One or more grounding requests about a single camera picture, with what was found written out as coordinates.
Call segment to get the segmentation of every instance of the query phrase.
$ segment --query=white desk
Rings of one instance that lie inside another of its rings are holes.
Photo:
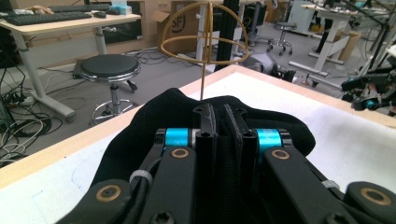
[[[36,69],[38,67],[69,60],[75,57],[88,55],[92,52],[99,51],[101,54],[106,53],[105,38],[102,32],[102,26],[119,24],[140,19],[139,15],[127,16],[110,16],[105,19],[90,18],[76,21],[58,21],[52,23],[43,23],[26,26],[15,26],[6,21],[0,21],[0,26],[10,30],[15,38],[21,58],[26,66],[29,78],[35,89],[32,94],[34,97],[49,108],[54,109],[66,117],[66,121],[71,121],[76,112],[71,108],[50,98],[41,84]],[[70,31],[82,28],[94,28],[96,36],[87,38],[74,39],[72,41],[62,41],[44,46],[29,48],[24,35],[48,35],[56,34],[61,31]]]
[[[318,17],[332,20],[332,28],[330,29],[329,35],[320,54],[312,52],[309,53],[310,56],[318,58],[314,68],[296,62],[289,62],[289,64],[326,77],[328,74],[321,71],[326,60],[333,63],[344,63],[339,61],[338,58],[340,57],[341,50],[346,46],[349,39],[348,33],[350,31],[350,26],[347,22],[349,21],[350,16],[357,14],[357,12],[330,11],[329,9],[314,5],[302,5],[302,7],[306,8],[307,10],[317,11]],[[343,36],[340,38],[340,40],[334,42],[335,35],[342,22],[346,23]]]
[[[199,99],[200,84],[181,90]],[[305,122],[317,141],[308,159],[342,191],[366,180],[396,192],[396,119],[354,111],[349,103],[237,65],[205,79],[205,98],[226,94]],[[68,213],[88,190],[108,142],[136,110],[0,169],[0,202],[6,205],[0,223],[53,223]]]

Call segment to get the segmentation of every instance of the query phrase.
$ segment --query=stool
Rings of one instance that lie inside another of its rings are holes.
[[[276,29],[282,30],[282,34],[280,35],[280,39],[270,40],[268,43],[270,44],[267,52],[270,52],[273,49],[273,45],[280,46],[282,50],[279,52],[279,56],[282,56],[283,52],[286,50],[286,47],[290,48],[289,55],[293,53],[293,48],[291,47],[291,43],[285,40],[285,33],[289,30],[294,30],[297,27],[296,24],[291,22],[283,22],[279,21],[275,24]]]
[[[98,124],[114,118],[134,106],[130,100],[120,99],[117,82],[129,81],[140,72],[139,61],[135,58],[119,54],[103,54],[91,57],[81,63],[81,76],[89,81],[110,83],[111,101],[99,106],[92,113],[90,124]],[[105,110],[100,116],[96,113],[100,108]]]

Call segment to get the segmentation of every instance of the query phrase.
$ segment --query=bolt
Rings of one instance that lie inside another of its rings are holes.
[[[347,218],[340,213],[331,213],[326,217],[327,224],[347,224]]]
[[[151,224],[174,224],[175,218],[168,212],[155,214],[151,219]]]

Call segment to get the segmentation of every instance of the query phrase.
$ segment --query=office chair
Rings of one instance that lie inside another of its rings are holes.
[[[289,13],[289,8],[290,8],[290,6],[288,6],[288,8],[287,8],[287,11],[285,13],[286,15],[288,15],[288,13]],[[287,31],[296,29],[297,25],[295,23],[286,22],[286,20],[285,20],[285,21],[276,22],[275,28],[278,30],[281,30],[282,33],[280,34],[279,39],[274,39],[274,40],[269,41],[270,46],[268,47],[267,52],[270,52],[274,48],[274,45],[276,45],[276,46],[280,46],[282,48],[282,50],[279,52],[279,56],[283,55],[283,52],[286,51],[286,48],[290,48],[289,55],[291,55],[293,53],[293,48],[291,46],[291,43],[285,40],[285,34]]]
[[[263,25],[265,18],[265,11],[267,6],[261,2],[247,5],[245,8],[244,24],[247,29],[248,44],[253,47],[259,40],[266,40],[268,43],[273,40],[272,37],[257,35],[257,26]]]
[[[89,81],[110,83],[111,101],[107,101],[95,108],[90,124],[98,124],[114,118],[131,109],[134,103],[120,99],[118,82],[129,81],[140,72],[140,63],[137,59],[119,54],[103,54],[82,61],[81,76]]]

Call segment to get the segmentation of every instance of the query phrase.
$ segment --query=black fabric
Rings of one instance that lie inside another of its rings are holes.
[[[131,124],[121,131],[108,145],[92,184],[107,179],[129,180],[153,144],[160,128],[192,128],[192,110],[202,104],[212,104],[219,123],[217,183],[213,190],[216,197],[198,195],[196,223],[260,223],[252,214],[252,203],[240,199],[237,193],[236,162],[233,139],[223,124],[224,105],[243,107],[247,111],[249,128],[285,129],[294,146],[305,156],[315,146],[315,139],[307,126],[299,119],[284,113],[265,111],[243,104],[232,96],[220,96],[196,101],[178,89],[169,89],[146,103],[137,111]]]

